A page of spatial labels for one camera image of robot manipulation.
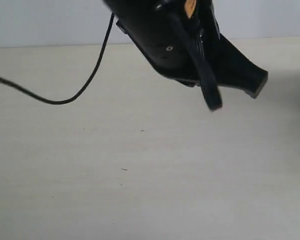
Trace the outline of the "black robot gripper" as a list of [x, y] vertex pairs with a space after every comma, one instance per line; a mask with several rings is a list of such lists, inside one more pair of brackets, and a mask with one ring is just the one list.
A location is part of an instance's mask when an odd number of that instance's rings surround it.
[[204, 26], [214, 18], [210, 0], [106, 0], [116, 25], [161, 76], [199, 84], [210, 111], [223, 106], [206, 61]]

